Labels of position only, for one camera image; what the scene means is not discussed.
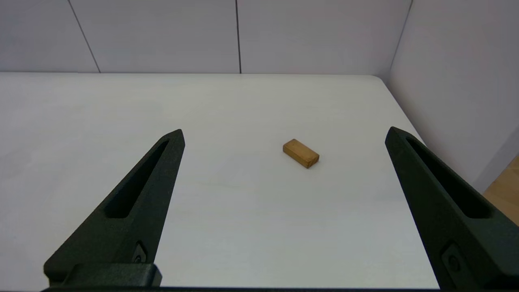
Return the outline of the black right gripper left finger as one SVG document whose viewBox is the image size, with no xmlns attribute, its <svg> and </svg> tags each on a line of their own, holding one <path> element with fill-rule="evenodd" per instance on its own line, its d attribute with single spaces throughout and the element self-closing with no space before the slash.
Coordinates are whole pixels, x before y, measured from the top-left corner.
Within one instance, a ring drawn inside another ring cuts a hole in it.
<svg viewBox="0 0 519 292">
<path fill-rule="evenodd" d="M 158 287 L 154 264 L 180 161 L 183 131 L 167 133 L 44 263 L 50 287 Z"/>
</svg>

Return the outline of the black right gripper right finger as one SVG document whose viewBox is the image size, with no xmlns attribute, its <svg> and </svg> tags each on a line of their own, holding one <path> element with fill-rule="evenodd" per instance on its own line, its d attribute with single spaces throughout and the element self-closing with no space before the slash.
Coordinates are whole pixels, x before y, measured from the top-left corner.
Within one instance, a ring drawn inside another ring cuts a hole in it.
<svg viewBox="0 0 519 292">
<path fill-rule="evenodd" d="M 518 226 L 412 134 L 385 145 L 439 287 L 518 290 Z"/>
</svg>

